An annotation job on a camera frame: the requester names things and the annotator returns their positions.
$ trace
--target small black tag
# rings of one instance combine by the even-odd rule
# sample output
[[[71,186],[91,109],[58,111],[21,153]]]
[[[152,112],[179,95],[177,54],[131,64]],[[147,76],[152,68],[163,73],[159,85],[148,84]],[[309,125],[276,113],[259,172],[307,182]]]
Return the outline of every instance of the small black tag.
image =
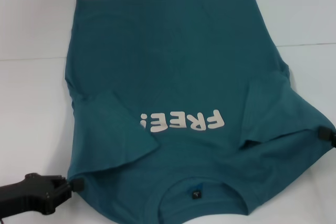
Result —
[[[201,199],[202,192],[200,190],[193,191],[193,199]]]

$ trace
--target t-shirt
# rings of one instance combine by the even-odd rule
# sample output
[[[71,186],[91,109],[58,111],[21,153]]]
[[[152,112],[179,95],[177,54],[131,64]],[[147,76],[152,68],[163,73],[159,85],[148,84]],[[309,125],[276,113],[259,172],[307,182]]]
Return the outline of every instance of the t-shirt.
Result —
[[[120,224],[248,215],[331,145],[255,0],[77,0],[68,178]]]

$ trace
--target white background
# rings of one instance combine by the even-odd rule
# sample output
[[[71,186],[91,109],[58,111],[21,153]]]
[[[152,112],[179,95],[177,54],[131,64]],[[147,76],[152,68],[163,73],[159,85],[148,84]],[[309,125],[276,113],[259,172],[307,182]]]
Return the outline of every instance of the white background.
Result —
[[[336,124],[336,0],[257,2],[293,87]],[[67,173],[73,118],[64,68],[74,9],[75,0],[0,0],[0,186],[31,172]],[[332,150],[250,216],[206,216],[188,224],[332,224],[335,185]],[[112,223],[77,195],[51,216],[27,212],[4,221]]]

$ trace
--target t-shirt sleeve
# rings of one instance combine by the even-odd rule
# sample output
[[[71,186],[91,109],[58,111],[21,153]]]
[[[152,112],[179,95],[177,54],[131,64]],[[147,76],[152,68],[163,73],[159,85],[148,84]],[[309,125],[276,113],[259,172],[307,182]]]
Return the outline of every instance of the t-shirt sleeve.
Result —
[[[84,97],[72,94],[75,117],[68,177],[119,167],[158,147],[112,91]]]
[[[288,77],[273,72],[249,84],[237,162],[264,203],[314,164],[332,146],[320,126],[335,129],[293,91]]]

